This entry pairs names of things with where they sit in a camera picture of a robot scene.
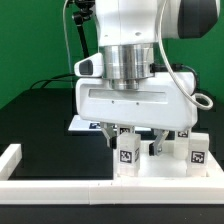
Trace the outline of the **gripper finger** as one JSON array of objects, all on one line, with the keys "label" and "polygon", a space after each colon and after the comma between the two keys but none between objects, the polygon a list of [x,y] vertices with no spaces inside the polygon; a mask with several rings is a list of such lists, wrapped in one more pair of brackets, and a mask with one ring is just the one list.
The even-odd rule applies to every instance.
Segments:
[{"label": "gripper finger", "polygon": [[167,130],[154,130],[154,135],[156,139],[153,143],[149,145],[149,155],[150,156],[158,156],[162,152],[162,144],[167,138],[169,132]]},{"label": "gripper finger", "polygon": [[111,149],[117,148],[117,135],[113,129],[113,125],[110,123],[101,122],[100,123],[101,131],[104,134],[107,146]]}]

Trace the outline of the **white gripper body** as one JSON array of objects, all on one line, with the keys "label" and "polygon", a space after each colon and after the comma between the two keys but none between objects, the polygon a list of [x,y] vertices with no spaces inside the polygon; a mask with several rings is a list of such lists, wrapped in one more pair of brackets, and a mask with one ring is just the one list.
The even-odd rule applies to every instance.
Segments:
[{"label": "white gripper body", "polygon": [[84,120],[184,131],[197,122],[197,108],[178,89],[170,74],[157,72],[139,81],[136,90],[114,90],[103,75],[103,56],[96,53],[74,65],[76,108]]}]

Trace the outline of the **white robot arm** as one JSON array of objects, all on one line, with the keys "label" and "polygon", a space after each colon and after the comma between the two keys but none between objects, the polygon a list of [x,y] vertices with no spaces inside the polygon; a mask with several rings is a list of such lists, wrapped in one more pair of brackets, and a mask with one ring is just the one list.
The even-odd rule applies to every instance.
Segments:
[{"label": "white robot arm", "polygon": [[75,64],[76,107],[101,123],[107,144],[118,144],[112,126],[149,127],[162,151],[171,131],[187,131],[212,100],[196,91],[194,73],[171,65],[164,38],[201,38],[217,23],[220,0],[95,0],[98,52]]}]

